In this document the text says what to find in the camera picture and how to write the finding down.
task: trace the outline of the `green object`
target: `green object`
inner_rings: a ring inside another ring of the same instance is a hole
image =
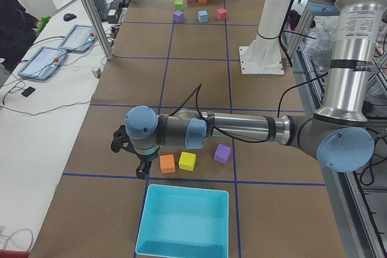
[[[175,1],[175,8],[176,8],[176,10],[183,11],[184,10],[183,1],[182,0],[176,0]]]
[[[42,17],[41,25],[39,26],[38,32],[41,32],[43,28],[45,28],[46,24],[48,24],[48,22],[50,21],[50,18],[50,15]]]

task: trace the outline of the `black phone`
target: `black phone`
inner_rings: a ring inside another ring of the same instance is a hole
[[[24,97],[28,97],[28,96],[31,95],[34,91],[35,91],[35,88],[28,87],[27,89],[25,89],[25,90],[22,92],[22,95],[23,95]]]

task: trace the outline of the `plastic bin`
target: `plastic bin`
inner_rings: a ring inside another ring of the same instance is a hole
[[[135,252],[168,258],[228,258],[229,193],[150,185]]]

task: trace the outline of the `yellow cube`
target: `yellow cube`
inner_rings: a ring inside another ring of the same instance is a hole
[[[196,154],[183,151],[179,159],[179,168],[193,172],[195,161]]]

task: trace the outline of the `person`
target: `person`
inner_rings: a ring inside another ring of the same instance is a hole
[[[0,58],[12,72],[36,39],[33,28],[41,22],[26,12],[18,0],[0,0]]]

